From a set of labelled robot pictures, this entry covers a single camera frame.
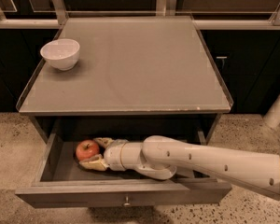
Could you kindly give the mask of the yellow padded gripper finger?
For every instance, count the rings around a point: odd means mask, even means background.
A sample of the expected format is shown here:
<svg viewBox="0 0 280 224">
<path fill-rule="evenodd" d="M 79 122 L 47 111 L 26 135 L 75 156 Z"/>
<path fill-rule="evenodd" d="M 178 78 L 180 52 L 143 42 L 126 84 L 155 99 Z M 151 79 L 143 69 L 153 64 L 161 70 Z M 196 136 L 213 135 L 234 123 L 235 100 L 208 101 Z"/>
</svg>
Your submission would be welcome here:
<svg viewBox="0 0 280 224">
<path fill-rule="evenodd" d="M 79 164 L 87 170 L 104 172 L 108 169 L 108 164 L 101 154 L 96 154 L 86 160 L 80 161 Z"/>
<path fill-rule="evenodd" d="M 94 141 L 103 148 L 107 148 L 111 143 L 114 142 L 114 140 L 112 138 L 109 137 L 97 137 L 94 138 Z"/>
</svg>

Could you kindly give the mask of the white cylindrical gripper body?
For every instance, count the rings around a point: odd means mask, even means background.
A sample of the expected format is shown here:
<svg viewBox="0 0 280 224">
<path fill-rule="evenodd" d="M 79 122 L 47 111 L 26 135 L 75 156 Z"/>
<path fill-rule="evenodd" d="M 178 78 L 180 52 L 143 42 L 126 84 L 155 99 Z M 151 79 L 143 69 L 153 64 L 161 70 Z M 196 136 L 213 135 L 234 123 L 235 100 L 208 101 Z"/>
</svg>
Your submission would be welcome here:
<svg viewBox="0 0 280 224">
<path fill-rule="evenodd" d="M 127 140 L 115 140 L 111 142 L 104 152 L 104 159 L 112 171 L 125 171 L 121 162 L 121 151 Z"/>
</svg>

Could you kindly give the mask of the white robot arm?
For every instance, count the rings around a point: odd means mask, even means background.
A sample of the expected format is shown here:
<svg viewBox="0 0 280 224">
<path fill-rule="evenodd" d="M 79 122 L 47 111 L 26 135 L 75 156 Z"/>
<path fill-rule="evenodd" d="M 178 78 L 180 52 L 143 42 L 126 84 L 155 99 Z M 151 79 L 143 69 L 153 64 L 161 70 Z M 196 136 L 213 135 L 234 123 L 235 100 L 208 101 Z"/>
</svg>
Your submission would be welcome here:
<svg viewBox="0 0 280 224">
<path fill-rule="evenodd" d="M 134 170 L 167 180 L 182 167 L 280 201 L 279 155 L 193 145 L 158 135 L 142 142 L 96 138 L 94 144 L 105 151 L 81 158 L 85 169 Z"/>
</svg>

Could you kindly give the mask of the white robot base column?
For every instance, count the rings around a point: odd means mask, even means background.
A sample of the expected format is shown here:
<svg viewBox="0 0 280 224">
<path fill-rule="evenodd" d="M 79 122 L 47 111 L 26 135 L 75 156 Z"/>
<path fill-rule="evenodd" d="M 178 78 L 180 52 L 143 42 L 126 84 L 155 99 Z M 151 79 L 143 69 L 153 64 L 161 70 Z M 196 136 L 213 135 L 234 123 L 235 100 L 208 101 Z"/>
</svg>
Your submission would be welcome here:
<svg viewBox="0 0 280 224">
<path fill-rule="evenodd" d="M 263 119 L 265 123 L 271 128 L 276 128 L 280 124 L 280 94 Z"/>
</svg>

